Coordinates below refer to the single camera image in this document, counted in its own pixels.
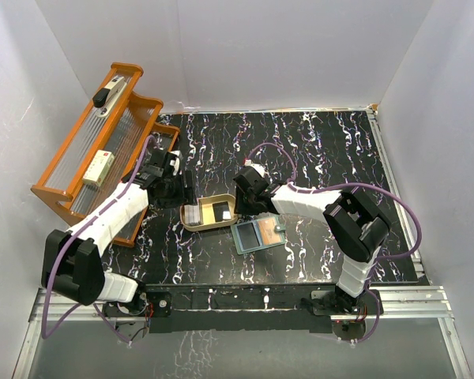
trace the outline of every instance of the white wall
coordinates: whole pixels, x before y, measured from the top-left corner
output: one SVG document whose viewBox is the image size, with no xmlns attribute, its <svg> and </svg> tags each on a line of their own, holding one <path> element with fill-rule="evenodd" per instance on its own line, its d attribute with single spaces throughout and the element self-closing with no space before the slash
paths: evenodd
<svg viewBox="0 0 474 379">
<path fill-rule="evenodd" d="M 379 107 L 427 274 L 445 287 L 474 374 L 474 0 L 437 1 Z"/>
<path fill-rule="evenodd" d="M 92 96 L 114 60 L 166 111 L 379 102 L 431 0 L 36 0 Z"/>
<path fill-rule="evenodd" d="M 0 2 L 0 378 L 23 343 L 50 230 L 31 192 L 88 102 L 33 0 Z"/>
</svg>

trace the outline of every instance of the tabletop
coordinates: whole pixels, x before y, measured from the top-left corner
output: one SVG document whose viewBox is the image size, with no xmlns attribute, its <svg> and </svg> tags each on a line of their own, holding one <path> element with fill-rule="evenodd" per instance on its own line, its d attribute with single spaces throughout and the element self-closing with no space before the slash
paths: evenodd
<svg viewBox="0 0 474 379">
<path fill-rule="evenodd" d="M 179 150 L 185 168 L 195 173 L 198 197 L 235 194 L 232 179 L 247 153 L 262 142 L 278 144 L 292 156 L 297 186 L 365 182 L 389 189 L 366 111 L 166 114 L 159 122 L 180 127 Z M 254 161 L 265 166 L 271 179 L 292 175 L 275 148 L 264 147 Z M 392 221 L 382 253 L 406 251 L 393 201 L 367 193 Z M 103 266 L 150 284 L 335 283 L 342 252 L 328 226 L 299 216 L 279 217 L 286 225 L 285 245 L 238 255 L 230 227 L 192 233 L 180 223 L 178 209 L 150 207 L 135 247 L 110 246 Z M 408 258 L 380 262 L 373 280 L 411 283 L 417 276 Z"/>
</svg>

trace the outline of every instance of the table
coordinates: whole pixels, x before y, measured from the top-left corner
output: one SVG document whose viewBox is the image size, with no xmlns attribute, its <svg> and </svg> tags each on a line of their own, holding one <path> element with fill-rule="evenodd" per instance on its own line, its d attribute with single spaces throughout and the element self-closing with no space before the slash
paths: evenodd
<svg viewBox="0 0 474 379">
<path fill-rule="evenodd" d="M 232 181 L 246 154 L 256 145 L 276 143 L 297 164 L 298 186 L 367 182 L 389 188 L 366 111 L 161 115 L 160 123 L 179 126 L 179 150 L 186 169 L 194 170 L 198 197 L 235 193 Z M 273 179 L 289 178 L 288 161 L 274 148 L 255 158 Z M 392 221 L 384 254 L 407 249 L 404 230 L 390 199 L 372 196 Z M 149 209 L 133 249 L 111 246 L 104 269 L 148 284 L 335 283 L 342 253 L 322 222 L 280 216 L 287 243 L 239 256 L 230 228 L 191 233 L 182 227 L 178 209 Z M 412 260 L 381 263 L 374 281 L 414 283 Z"/>
</svg>

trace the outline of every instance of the wooden rack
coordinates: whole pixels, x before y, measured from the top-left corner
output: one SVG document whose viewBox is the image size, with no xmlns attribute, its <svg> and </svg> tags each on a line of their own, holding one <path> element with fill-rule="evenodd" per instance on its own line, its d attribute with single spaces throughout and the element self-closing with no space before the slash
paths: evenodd
<svg viewBox="0 0 474 379">
<path fill-rule="evenodd" d="M 156 118 L 163 107 L 160 99 L 139 96 L 135 84 L 142 76 L 140 66 L 113 63 L 98 89 L 114 75 L 123 75 L 127 85 L 111 113 L 99 118 L 99 108 L 90 100 L 85 111 L 49 163 L 32 192 L 70 226 L 83 220 L 97 208 L 129 172 L 142 149 L 145 138 L 155 134 L 160 144 L 171 151 L 179 135 L 179 128 L 161 125 Z M 82 182 L 97 150 L 115 155 L 111 169 L 100 187 Z M 115 242 L 134 246 L 145 210 L 136 215 L 119 233 Z"/>
</svg>

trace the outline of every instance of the white object in tray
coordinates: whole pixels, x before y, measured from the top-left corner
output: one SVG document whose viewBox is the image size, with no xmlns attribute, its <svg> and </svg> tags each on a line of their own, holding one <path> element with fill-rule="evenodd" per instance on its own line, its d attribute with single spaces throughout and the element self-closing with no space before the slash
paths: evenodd
<svg viewBox="0 0 474 379">
<path fill-rule="evenodd" d="M 98 150 L 89 164 L 85 176 L 82 178 L 84 184 L 90 184 L 100 187 L 111 169 L 114 162 L 114 154 L 104 150 Z"/>
</svg>

